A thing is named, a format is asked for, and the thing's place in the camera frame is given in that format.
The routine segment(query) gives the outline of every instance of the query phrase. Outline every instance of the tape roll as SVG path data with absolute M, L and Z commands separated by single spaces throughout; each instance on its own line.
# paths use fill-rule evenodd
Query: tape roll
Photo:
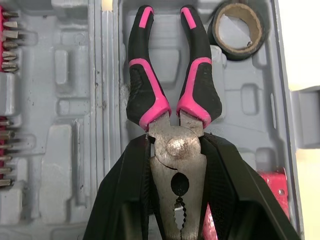
M 219 33 L 223 15 L 239 18 L 244 21 L 250 31 L 250 43 L 242 48 L 234 48 L 226 44 Z M 260 14 L 244 3 L 224 3 L 214 13 L 209 25 L 208 37 L 210 44 L 218 45 L 228 60 L 240 61 L 252 56 L 265 41 L 265 25 Z

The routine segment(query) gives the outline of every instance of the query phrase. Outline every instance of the cardboard core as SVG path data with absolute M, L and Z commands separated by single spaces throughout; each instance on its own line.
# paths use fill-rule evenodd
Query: cardboard core
M 239 18 L 248 25 L 249 31 L 250 31 L 250 39 L 252 41 L 252 44 L 250 46 L 239 49 L 239 48 L 234 48 L 232 46 L 229 46 L 222 41 L 222 39 L 220 38 L 220 35 L 219 35 L 219 25 L 220 25 L 221 17 L 223 15 L 226 15 L 228 17 Z M 261 26 L 261 23 L 260 23 L 260 20 L 259 20 L 257 14 L 249 6 L 242 4 L 242 3 L 232 3 L 232 4 L 225 6 L 218 13 L 216 23 L 213 27 L 214 27 L 213 30 L 214 30 L 215 35 L 217 36 L 219 42 L 225 48 L 227 48 L 235 53 L 246 53 L 246 52 L 252 51 L 253 49 L 255 49 L 257 47 L 257 45 L 259 44 L 261 37 L 263 35 L 262 26 Z

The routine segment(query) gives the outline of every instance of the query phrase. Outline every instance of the pink grip accent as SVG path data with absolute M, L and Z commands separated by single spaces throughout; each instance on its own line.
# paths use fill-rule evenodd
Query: pink grip accent
M 186 21 L 188 22 L 189 28 L 194 29 L 197 27 L 194 17 L 192 16 L 190 9 L 183 7 L 180 11 L 180 14 L 184 14 Z
M 169 115 L 171 115 L 171 108 L 167 98 L 163 95 L 161 91 L 159 83 L 149 62 L 143 58 L 136 58 L 132 59 L 129 62 L 129 67 L 135 64 L 140 64 L 141 66 L 143 66 L 155 95 L 155 102 L 153 106 L 147 112 L 145 112 L 145 114 L 143 114 L 139 121 L 139 126 L 143 128 L 145 131 L 148 131 L 149 123 L 156 120 L 167 111 L 169 111 Z
M 203 107 L 196 103 L 193 97 L 198 66 L 203 63 L 212 65 L 212 60 L 208 57 L 199 57 L 192 62 L 189 75 L 186 80 L 184 94 L 176 106 L 176 114 L 179 115 L 180 110 L 183 110 L 200 119 L 203 122 L 203 128 L 206 128 L 211 123 L 211 116 Z
M 146 28 L 146 25 L 147 25 L 147 21 L 148 21 L 150 12 L 151 12 L 152 14 L 154 14 L 154 9 L 153 9 L 152 7 L 150 7 L 150 6 L 147 6 L 147 7 L 143 10 L 142 17 L 141 17 L 140 23 L 139 23 L 139 28 L 143 28 L 143 29 Z

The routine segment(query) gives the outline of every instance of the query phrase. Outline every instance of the red bit holder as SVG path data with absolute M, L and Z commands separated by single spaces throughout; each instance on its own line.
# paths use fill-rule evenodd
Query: red bit holder
M 6 121 L 7 119 L 3 116 L 0 116 L 0 122 L 2 121 Z M 1 126 L 0 125 L 0 131 L 4 131 L 6 130 L 6 127 L 5 126 Z M 0 139 L 0 146 L 4 146 L 5 145 L 5 140 L 1 140 Z M 3 157 L 5 155 L 5 150 L 3 148 L 0 147 L 0 157 Z M 0 161 L 0 168 L 2 168 L 4 166 L 4 162 L 3 161 Z M 0 180 L 4 178 L 4 175 L 3 174 L 0 174 Z
M 12 171 L 11 167 L 5 166 L 5 162 L 12 159 L 6 153 L 6 150 L 12 147 L 11 144 L 7 143 L 7 140 L 15 136 L 14 131 L 7 129 L 11 124 L 6 117 L 0 116 L 0 187 L 7 187 L 13 183 L 12 179 L 4 178 L 6 174 L 10 174 Z
M 16 21 L 8 21 L 8 18 L 16 18 L 18 14 L 16 12 L 5 11 L 2 6 L 0 6 L 0 72 L 12 73 L 18 70 L 18 65 L 12 62 L 17 58 L 15 52 L 11 51 L 18 47 L 18 44 L 10 41 L 8 39 L 17 39 L 18 31 L 12 30 L 18 28 L 18 23 Z
M 290 216 L 288 207 L 288 187 L 286 174 L 279 172 L 260 172 L 259 174 L 269 186 L 274 197 L 289 219 Z M 215 223 L 212 218 L 209 205 L 206 208 L 202 231 L 205 240 L 218 240 Z

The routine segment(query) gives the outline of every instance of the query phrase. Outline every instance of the molded plastic tray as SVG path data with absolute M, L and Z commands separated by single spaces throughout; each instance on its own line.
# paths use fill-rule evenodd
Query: molded plastic tray
M 97 189 L 143 130 L 127 120 L 128 39 L 138 8 L 155 17 L 150 59 L 172 112 L 189 61 L 179 10 L 192 4 L 205 27 L 219 0 L 0 0 L 18 11 L 19 71 L 0 73 L 0 115 L 14 122 L 13 187 L 0 189 L 1 240 L 81 240 Z M 234 143 L 257 171 L 285 168 L 290 221 L 303 235 L 293 117 L 278 3 L 250 1 L 267 37 L 253 57 L 232 62 L 211 47 L 221 117 L 205 129 Z M 171 124 L 178 118 L 171 116 Z M 150 223 L 149 239 L 155 221 Z

